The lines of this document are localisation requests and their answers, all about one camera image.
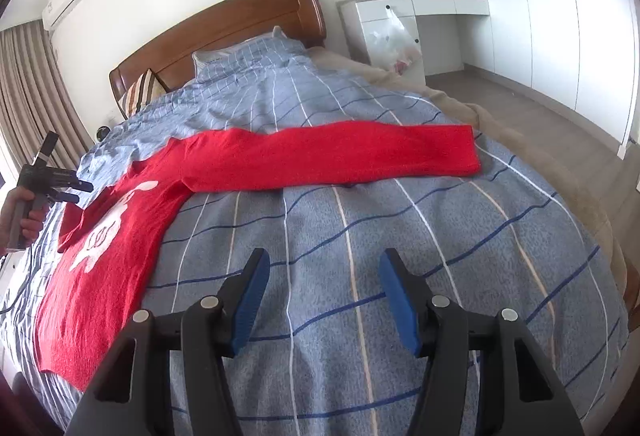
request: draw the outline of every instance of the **floor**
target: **floor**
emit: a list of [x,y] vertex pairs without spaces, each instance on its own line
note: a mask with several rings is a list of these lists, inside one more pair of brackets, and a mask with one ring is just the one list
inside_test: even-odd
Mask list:
[[539,103],[469,71],[427,77],[427,85],[477,103],[498,122],[568,168],[607,211],[625,257],[640,267],[640,147],[629,144],[624,161],[583,129]]

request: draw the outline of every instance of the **striped pillow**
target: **striped pillow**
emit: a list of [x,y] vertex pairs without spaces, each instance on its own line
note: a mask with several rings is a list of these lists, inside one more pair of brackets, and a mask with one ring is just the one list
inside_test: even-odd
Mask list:
[[140,78],[136,80],[122,98],[118,105],[126,118],[131,118],[136,112],[140,112],[145,105],[148,105],[157,98],[167,93],[167,88],[151,70],[147,69]]

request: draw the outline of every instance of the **blue gripper pad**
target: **blue gripper pad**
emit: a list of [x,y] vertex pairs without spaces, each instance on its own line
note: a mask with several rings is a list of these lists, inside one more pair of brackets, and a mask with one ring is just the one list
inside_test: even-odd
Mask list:
[[267,251],[264,250],[255,268],[255,272],[238,303],[238,309],[234,316],[231,347],[236,355],[244,347],[246,341],[249,339],[249,335],[251,335],[255,317],[258,314],[258,308],[262,302],[264,290],[267,288],[267,282],[269,282],[270,269],[271,260]]
[[389,306],[396,321],[400,340],[413,355],[418,356],[421,346],[418,338],[418,315],[386,252],[380,256],[378,276],[386,297],[389,299]]

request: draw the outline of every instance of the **red sweater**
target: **red sweater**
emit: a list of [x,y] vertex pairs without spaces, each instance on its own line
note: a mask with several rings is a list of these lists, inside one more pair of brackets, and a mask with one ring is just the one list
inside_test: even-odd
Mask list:
[[162,237],[193,193],[464,177],[479,169],[466,125],[343,121],[270,135],[231,129],[170,139],[151,158],[133,162],[86,209],[66,205],[62,260],[36,317],[38,368],[86,389],[140,306]]

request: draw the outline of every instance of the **cable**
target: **cable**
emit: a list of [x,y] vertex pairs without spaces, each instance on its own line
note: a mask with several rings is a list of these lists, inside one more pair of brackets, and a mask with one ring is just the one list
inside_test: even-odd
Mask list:
[[6,313],[9,313],[9,311],[14,309],[14,306],[18,302],[18,299],[24,293],[24,291],[27,289],[27,286],[30,285],[32,278],[33,278],[33,249],[30,246],[29,247],[29,274],[28,274],[27,280],[22,283],[22,286],[20,286],[20,289],[18,290],[18,292],[17,292],[17,294],[15,296],[14,302],[12,302],[11,306],[9,306],[8,308],[5,308],[4,310],[0,310],[0,315],[4,315]]

